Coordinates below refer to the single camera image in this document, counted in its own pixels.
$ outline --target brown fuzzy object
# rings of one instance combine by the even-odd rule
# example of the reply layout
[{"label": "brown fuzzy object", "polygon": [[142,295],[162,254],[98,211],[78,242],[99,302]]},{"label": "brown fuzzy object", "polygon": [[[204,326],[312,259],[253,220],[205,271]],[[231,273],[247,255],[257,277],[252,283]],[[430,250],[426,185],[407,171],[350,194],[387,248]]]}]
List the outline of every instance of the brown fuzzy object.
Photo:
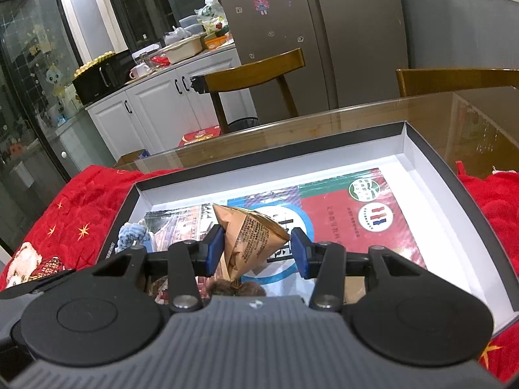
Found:
[{"label": "brown fuzzy object", "polygon": [[253,280],[248,280],[244,282],[237,290],[236,296],[238,297],[265,297],[267,293],[263,289],[263,287],[254,282]]},{"label": "brown fuzzy object", "polygon": [[212,296],[237,296],[237,297],[264,297],[267,295],[263,287],[254,282],[247,281],[238,288],[233,288],[232,283],[225,279],[217,279],[207,288],[207,294]]}]

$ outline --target circular logo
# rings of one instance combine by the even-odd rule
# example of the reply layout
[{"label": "circular logo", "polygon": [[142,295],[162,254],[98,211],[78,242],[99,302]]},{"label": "circular logo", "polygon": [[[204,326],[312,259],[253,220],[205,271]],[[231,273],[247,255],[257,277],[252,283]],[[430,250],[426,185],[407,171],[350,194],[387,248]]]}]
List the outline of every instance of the circular logo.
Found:
[{"label": "circular logo", "polygon": [[359,202],[371,202],[380,194],[380,186],[370,178],[359,178],[350,184],[348,192]]},{"label": "circular logo", "polygon": [[[313,227],[310,219],[308,219],[301,208],[290,204],[253,205],[250,208],[274,219],[289,234],[293,228],[299,227],[308,235],[308,238],[313,240]],[[265,263],[243,276],[245,278],[253,278],[261,285],[265,285],[285,279],[296,272],[297,266],[292,257],[290,242],[288,242],[272,254]]]},{"label": "circular logo", "polygon": [[372,231],[386,231],[393,223],[393,212],[384,203],[368,203],[359,210],[359,224]]}]

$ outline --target white cabinet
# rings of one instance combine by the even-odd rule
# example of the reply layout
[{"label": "white cabinet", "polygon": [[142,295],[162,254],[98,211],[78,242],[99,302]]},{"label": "white cabinet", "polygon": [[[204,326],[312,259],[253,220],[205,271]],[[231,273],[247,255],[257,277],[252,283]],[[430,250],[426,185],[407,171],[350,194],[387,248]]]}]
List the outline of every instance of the white cabinet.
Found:
[{"label": "white cabinet", "polygon": [[94,105],[88,113],[116,161],[136,150],[154,150],[126,92]]},{"label": "white cabinet", "polygon": [[152,77],[126,93],[155,149],[153,153],[176,148],[183,135],[201,129],[175,70]]},{"label": "white cabinet", "polygon": [[[200,128],[207,128],[218,124],[216,113],[214,112],[211,95],[200,95],[190,88],[190,78],[192,76],[205,75],[214,71],[225,70],[231,67],[241,66],[240,58],[236,49],[222,51],[211,56],[196,60],[192,63],[175,69],[178,82],[182,84],[182,90],[187,94],[189,102],[196,115]],[[227,122],[248,117],[256,116],[254,104],[248,89],[237,90],[235,92],[220,93],[222,105],[225,111]]]},{"label": "white cabinet", "polygon": [[[115,160],[147,149],[174,149],[182,136],[218,124],[209,94],[191,88],[192,76],[240,66],[234,48],[208,54],[131,85],[88,112]],[[256,116],[248,89],[220,94],[227,121]]]}]

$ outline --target chair backrest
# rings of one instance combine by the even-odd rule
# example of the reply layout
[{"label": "chair backrest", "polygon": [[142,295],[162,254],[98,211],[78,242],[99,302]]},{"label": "chair backrest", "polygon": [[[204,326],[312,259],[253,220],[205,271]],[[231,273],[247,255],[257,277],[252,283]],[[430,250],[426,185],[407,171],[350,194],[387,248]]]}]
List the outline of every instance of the chair backrest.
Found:
[{"label": "chair backrest", "polygon": [[222,134],[228,133],[228,124],[220,100],[219,92],[232,92],[261,85],[276,79],[290,117],[299,113],[286,83],[284,74],[305,66],[303,51],[297,48],[284,54],[275,55],[254,63],[226,70],[215,71],[191,78],[191,87],[198,93],[210,93]]},{"label": "chair backrest", "polygon": [[462,89],[519,88],[519,70],[508,69],[399,69],[396,77],[401,97]]}]

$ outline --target plastic bag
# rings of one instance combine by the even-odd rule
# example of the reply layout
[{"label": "plastic bag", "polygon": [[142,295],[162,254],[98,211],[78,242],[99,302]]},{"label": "plastic bag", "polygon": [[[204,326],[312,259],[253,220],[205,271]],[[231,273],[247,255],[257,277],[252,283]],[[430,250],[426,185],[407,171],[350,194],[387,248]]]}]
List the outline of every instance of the plastic bag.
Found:
[{"label": "plastic bag", "polygon": [[224,7],[218,0],[206,0],[206,5],[199,10],[195,10],[195,13],[198,23],[203,26],[208,35],[227,26]]},{"label": "plastic bag", "polygon": [[164,36],[164,45],[168,46],[174,44],[175,42],[182,41],[183,39],[189,38],[192,33],[184,28],[175,28],[173,26],[173,32],[168,32]]}]

